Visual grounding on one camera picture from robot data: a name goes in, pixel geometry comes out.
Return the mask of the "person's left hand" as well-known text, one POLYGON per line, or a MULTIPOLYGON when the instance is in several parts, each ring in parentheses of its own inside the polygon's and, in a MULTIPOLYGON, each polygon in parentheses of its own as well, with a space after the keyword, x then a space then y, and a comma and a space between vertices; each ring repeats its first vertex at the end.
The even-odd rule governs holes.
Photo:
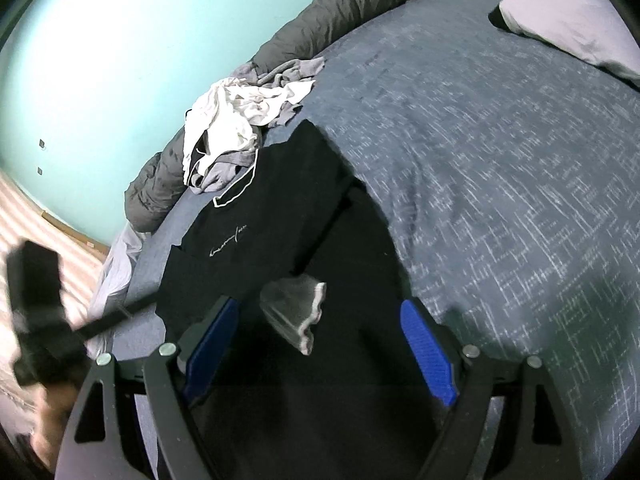
POLYGON ((67 421, 78 393, 79 389, 71 382, 43 385, 38 390, 35 427, 30 436, 30 445, 51 474, 55 472, 67 421))

